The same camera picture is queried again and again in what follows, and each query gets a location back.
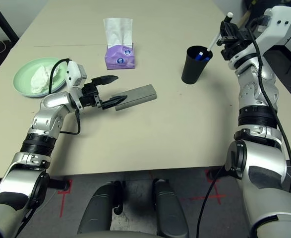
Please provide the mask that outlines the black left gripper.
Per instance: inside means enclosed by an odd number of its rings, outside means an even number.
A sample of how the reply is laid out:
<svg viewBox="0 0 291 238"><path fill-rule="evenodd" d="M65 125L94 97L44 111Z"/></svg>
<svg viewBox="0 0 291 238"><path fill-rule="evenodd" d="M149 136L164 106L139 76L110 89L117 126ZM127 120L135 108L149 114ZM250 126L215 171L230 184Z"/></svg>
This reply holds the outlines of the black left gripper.
<svg viewBox="0 0 291 238"><path fill-rule="evenodd" d="M117 79L118 77L115 75L105 75L93 78L91 80L92 82L84 84L83 88L81 89L81 105L83 107L91 106L98 108L102 107L102 109L109 109L123 102L127 98L127 95L114 96L104 102L102 102L99 97L97 86L110 84Z"/></svg>

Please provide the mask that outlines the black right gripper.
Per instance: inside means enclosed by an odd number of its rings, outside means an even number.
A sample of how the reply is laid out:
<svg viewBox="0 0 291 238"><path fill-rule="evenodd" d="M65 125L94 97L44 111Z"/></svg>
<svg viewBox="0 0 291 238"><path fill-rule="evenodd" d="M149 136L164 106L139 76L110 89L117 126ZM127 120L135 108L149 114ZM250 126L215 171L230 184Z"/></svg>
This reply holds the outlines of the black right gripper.
<svg viewBox="0 0 291 238"><path fill-rule="evenodd" d="M234 23L221 22L216 45L224 45L224 49L221 50L224 60L229 61L251 43L252 39L248 32L239 32L239 28Z"/></svg>

